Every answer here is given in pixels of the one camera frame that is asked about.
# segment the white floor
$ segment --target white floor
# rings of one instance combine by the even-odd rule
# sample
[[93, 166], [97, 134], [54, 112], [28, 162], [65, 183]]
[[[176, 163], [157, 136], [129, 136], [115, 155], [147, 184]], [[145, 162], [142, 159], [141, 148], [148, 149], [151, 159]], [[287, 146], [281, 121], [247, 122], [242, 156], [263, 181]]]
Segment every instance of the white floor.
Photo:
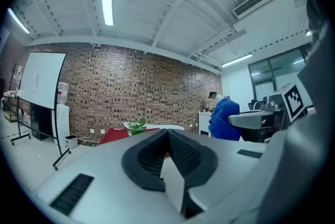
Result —
[[[27, 134], [30, 130], [21, 127], [21, 133]], [[52, 138], [39, 141], [31, 136], [15, 141], [12, 146], [11, 139], [18, 137], [17, 122], [9, 122], [5, 119], [4, 113], [0, 110], [0, 146], [1, 150], [7, 158], [7, 162], [21, 186], [36, 193], [38, 188], [52, 177], [55, 173], [59, 173], [69, 163], [79, 158], [91, 147], [79, 145], [71, 150], [72, 154], [67, 154], [58, 164], [58, 171], [55, 171], [52, 164], [60, 156], [57, 145]], [[171, 160], [164, 160], [161, 172], [161, 178], [164, 178], [166, 194], [170, 202], [177, 211], [181, 210], [184, 179], [179, 173], [177, 167]]]

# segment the potted plant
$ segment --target potted plant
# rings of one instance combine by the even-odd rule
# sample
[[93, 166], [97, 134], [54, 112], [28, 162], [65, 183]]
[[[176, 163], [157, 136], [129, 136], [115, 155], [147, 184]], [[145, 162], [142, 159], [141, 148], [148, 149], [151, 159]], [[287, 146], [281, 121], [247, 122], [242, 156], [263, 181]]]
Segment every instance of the potted plant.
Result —
[[144, 119], [140, 119], [140, 122], [138, 124], [135, 122], [130, 122], [128, 124], [128, 127], [130, 128], [131, 135], [134, 136], [145, 132], [145, 130], [147, 129], [147, 127], [144, 126], [145, 124], [146, 120]]

